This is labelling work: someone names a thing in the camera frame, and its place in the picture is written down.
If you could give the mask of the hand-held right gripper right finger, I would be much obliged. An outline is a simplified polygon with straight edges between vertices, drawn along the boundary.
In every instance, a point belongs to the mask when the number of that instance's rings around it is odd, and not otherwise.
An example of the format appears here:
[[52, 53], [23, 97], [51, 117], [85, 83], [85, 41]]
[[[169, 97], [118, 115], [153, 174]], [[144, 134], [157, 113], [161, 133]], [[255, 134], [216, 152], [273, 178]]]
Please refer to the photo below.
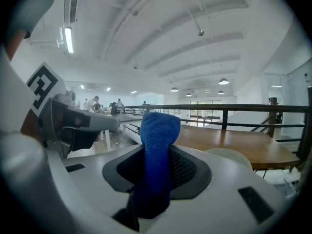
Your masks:
[[[157, 218], [140, 218], [141, 234], [264, 234], [289, 208], [290, 202], [251, 168], [214, 154], [179, 148], [205, 161], [212, 180], [195, 198], [172, 200]], [[273, 211], [261, 223], [239, 193], [247, 187], [253, 188]]]

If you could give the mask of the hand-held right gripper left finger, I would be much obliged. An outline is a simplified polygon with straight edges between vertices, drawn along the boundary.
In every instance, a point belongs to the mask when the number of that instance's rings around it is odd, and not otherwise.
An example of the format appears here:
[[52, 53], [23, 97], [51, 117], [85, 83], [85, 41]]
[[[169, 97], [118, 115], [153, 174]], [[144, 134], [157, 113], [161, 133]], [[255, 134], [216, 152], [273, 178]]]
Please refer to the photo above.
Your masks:
[[104, 165], [137, 148], [136, 145], [103, 154], [61, 159], [46, 150], [52, 178], [74, 221], [76, 234], [133, 234], [112, 219], [125, 208], [129, 195], [115, 191], [102, 175]]

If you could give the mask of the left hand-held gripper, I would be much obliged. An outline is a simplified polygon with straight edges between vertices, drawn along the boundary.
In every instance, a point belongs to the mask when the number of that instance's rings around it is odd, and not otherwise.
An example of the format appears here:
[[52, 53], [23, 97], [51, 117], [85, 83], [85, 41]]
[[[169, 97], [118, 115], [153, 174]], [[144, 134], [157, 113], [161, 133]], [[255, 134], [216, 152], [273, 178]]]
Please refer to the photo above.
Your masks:
[[[36, 97], [31, 111], [36, 116], [40, 139], [45, 148], [57, 151], [61, 158], [91, 148], [99, 141], [99, 131], [114, 130], [120, 124], [117, 117], [93, 114], [90, 119], [77, 109], [75, 92], [66, 88], [64, 80], [46, 62], [26, 84]], [[82, 130], [88, 125], [90, 131]]]

